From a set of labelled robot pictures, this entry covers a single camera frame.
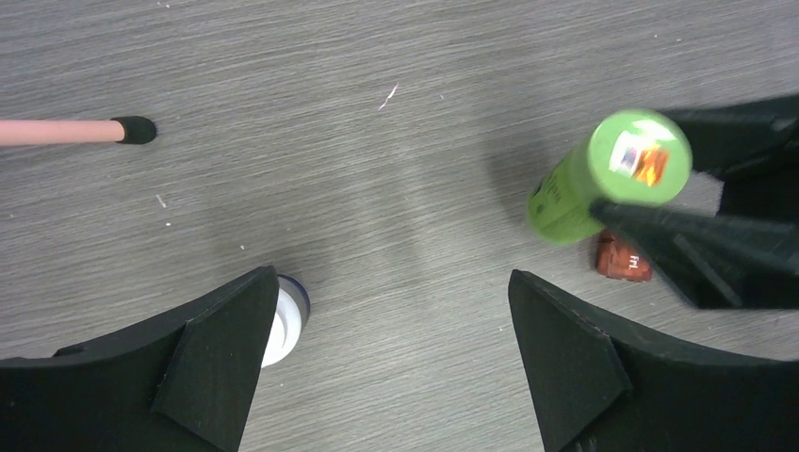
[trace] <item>green can top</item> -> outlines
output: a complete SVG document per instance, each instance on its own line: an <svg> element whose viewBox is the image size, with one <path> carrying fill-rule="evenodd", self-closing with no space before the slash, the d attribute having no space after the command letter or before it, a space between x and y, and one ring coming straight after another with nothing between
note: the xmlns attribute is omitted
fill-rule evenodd
<svg viewBox="0 0 799 452"><path fill-rule="evenodd" d="M583 199L663 204L682 190L691 175L691 146L668 118L649 110L617 112L591 134L587 152L574 162Z"/></svg>

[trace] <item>gray wood grain surface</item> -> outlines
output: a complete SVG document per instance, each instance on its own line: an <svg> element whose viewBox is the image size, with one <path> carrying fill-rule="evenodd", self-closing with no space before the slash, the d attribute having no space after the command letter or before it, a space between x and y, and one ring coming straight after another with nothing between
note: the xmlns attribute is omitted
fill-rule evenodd
<svg viewBox="0 0 799 452"><path fill-rule="evenodd" d="M315 311L263 374L241 450L315 452L543 450L513 268L797 358L797 315L695 313L660 282L600 278L591 243L550 246L521 215L603 116L796 91L797 49L794 0L3 0L0 117L138 114L161 135L0 150L0 355L275 264ZM695 178L677 202L717 197Z"/></svg>

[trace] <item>black tip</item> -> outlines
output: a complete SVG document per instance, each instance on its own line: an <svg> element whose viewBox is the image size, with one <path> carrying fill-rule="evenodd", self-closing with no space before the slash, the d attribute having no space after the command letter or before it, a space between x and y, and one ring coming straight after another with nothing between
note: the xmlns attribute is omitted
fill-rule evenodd
<svg viewBox="0 0 799 452"><path fill-rule="evenodd" d="M118 141L121 144L146 144L158 135L155 123L141 116L123 116L111 120L122 124L125 130L125 138Z"/></svg>

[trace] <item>scratch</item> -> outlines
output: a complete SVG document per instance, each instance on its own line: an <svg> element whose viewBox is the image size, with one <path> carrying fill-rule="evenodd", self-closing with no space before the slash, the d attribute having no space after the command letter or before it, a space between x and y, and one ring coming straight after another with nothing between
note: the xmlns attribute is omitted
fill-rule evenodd
<svg viewBox="0 0 799 452"><path fill-rule="evenodd" d="M377 107L377 111L384 109L385 106L388 105L388 100L394 97L394 93L397 92L397 88L399 87L400 87L399 83L397 83L397 85L394 85L394 89L392 89L391 92L388 93L388 96L385 98L385 101L383 101L383 104Z"/></svg>

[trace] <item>pink handle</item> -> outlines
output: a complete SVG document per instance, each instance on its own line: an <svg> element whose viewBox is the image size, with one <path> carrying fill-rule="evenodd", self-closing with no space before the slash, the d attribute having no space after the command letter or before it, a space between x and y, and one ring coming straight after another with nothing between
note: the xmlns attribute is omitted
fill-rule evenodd
<svg viewBox="0 0 799 452"><path fill-rule="evenodd" d="M0 146L103 143L125 138L116 121L0 121Z"/></svg>

